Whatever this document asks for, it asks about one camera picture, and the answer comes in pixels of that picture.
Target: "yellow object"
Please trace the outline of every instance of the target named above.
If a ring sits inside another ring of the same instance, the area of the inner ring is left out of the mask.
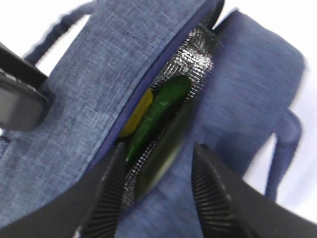
[[[119,137],[129,136],[136,130],[144,114],[153,102],[153,97],[154,96],[151,89],[148,88],[145,94],[142,96],[141,100],[139,101],[138,105],[134,109],[129,120],[124,125],[124,128],[122,129]]]

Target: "white background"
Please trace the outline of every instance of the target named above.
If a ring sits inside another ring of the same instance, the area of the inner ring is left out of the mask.
[[[16,54],[25,55],[41,40],[61,14],[86,0],[2,0],[0,3],[0,42]],[[284,178],[278,203],[317,223],[317,14],[312,0],[227,0],[223,18],[238,7],[265,28],[279,34],[306,58],[307,69],[291,106],[303,124],[303,137],[295,161]],[[38,65],[49,74],[88,17],[72,27]],[[245,180],[263,192],[272,150],[272,137],[258,153]]]

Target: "green pepper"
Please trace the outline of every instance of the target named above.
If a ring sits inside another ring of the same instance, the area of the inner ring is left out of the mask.
[[[189,91],[191,80],[185,75],[172,77],[155,91],[155,98],[131,137],[126,157],[128,172],[150,142],[180,110]]]

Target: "denim-like fabric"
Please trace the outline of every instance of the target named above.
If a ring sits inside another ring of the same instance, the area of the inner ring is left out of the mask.
[[[292,163],[302,127],[299,119],[287,110],[276,124],[277,143],[267,178],[265,195],[276,200],[278,186]]]
[[[0,160],[0,227],[78,181],[166,45],[180,33],[184,40],[190,31],[189,26],[182,32],[187,22],[211,11],[216,2],[98,2],[44,85],[44,90],[55,94],[45,120],[30,133],[11,135]]]
[[[207,144],[242,175],[292,101],[304,69],[297,50],[239,12],[217,32],[224,47],[181,154],[123,214],[118,238],[202,238],[191,189],[193,143]]]

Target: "silver foil lining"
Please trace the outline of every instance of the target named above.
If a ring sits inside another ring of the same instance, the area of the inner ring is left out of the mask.
[[[207,74],[213,69],[213,51],[216,46],[217,40],[215,35],[204,25],[197,25],[173,54],[172,58],[166,63],[150,87],[154,89],[176,75],[187,75],[192,81],[192,88],[187,98],[194,97],[201,91]],[[164,134],[164,131],[165,129],[150,143],[143,155],[127,174],[122,199],[122,211],[132,205],[136,177],[142,165]]]

